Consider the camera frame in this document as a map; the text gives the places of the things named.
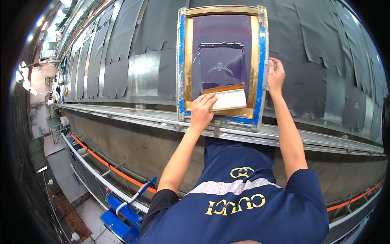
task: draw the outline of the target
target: screen printing frame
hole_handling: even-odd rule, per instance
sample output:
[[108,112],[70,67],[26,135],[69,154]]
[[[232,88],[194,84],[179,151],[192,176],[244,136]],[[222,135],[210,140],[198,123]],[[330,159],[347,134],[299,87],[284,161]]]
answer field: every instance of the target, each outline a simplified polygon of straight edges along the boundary
[[193,19],[189,18],[216,14],[251,16],[252,52],[248,108],[219,111],[214,119],[218,119],[224,124],[248,126],[251,130],[258,130],[262,120],[265,94],[268,89],[266,76],[269,50],[267,10],[261,5],[257,7],[218,5],[179,9],[176,48],[178,119],[184,121],[191,117]]

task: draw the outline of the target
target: printed logo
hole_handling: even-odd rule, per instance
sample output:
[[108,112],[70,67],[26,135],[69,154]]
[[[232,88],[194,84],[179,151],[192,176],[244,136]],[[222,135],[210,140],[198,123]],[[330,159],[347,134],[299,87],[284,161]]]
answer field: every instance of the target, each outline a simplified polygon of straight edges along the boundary
[[254,169],[252,169],[251,167],[235,168],[235,169],[232,169],[232,171],[230,171],[230,176],[233,177],[234,179],[241,177],[241,176],[245,176],[245,177],[249,178],[248,170],[252,171],[251,174],[253,174],[255,172]]
[[213,66],[208,73],[210,73],[212,70],[215,70],[217,69],[218,71],[221,71],[221,70],[225,70],[227,72],[229,72],[232,76],[233,76],[233,72],[231,69],[229,69],[226,65],[223,65],[223,62],[217,62],[217,65]]

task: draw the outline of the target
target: shirt sleeve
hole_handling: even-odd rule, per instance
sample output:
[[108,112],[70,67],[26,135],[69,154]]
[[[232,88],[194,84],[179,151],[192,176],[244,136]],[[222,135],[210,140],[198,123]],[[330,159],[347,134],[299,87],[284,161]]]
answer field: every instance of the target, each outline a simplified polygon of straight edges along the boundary
[[158,191],[152,198],[148,213],[140,226],[140,239],[149,228],[149,226],[157,219],[158,216],[165,213],[173,204],[179,201],[177,194],[169,189]]
[[287,182],[288,192],[295,193],[301,199],[311,202],[323,215],[328,217],[326,204],[319,185],[317,174],[309,169],[295,171]]

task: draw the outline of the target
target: blue machine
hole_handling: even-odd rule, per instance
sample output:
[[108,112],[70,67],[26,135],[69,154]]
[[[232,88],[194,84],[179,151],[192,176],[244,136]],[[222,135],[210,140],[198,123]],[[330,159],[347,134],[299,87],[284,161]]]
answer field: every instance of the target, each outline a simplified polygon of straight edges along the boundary
[[[150,180],[147,184],[148,187],[156,181],[156,177]],[[138,191],[141,195],[147,187],[144,187],[141,191]],[[106,202],[110,209],[106,211],[100,219],[104,225],[123,243],[137,244],[140,236],[140,226],[143,221],[142,215],[131,209],[128,203],[126,206],[119,210],[118,216],[116,215],[116,209],[122,204],[122,202],[116,197],[112,196],[110,191],[106,193]]]

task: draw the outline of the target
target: gold logo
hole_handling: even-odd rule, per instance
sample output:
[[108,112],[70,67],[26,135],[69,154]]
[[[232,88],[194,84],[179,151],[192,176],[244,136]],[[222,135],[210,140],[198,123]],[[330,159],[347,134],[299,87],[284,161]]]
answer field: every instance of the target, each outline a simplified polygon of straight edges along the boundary
[[251,167],[235,168],[235,169],[232,169],[232,171],[230,171],[230,176],[235,178],[235,179],[238,177],[241,177],[241,176],[245,176],[245,177],[249,178],[248,170],[251,170],[253,173],[255,172]]

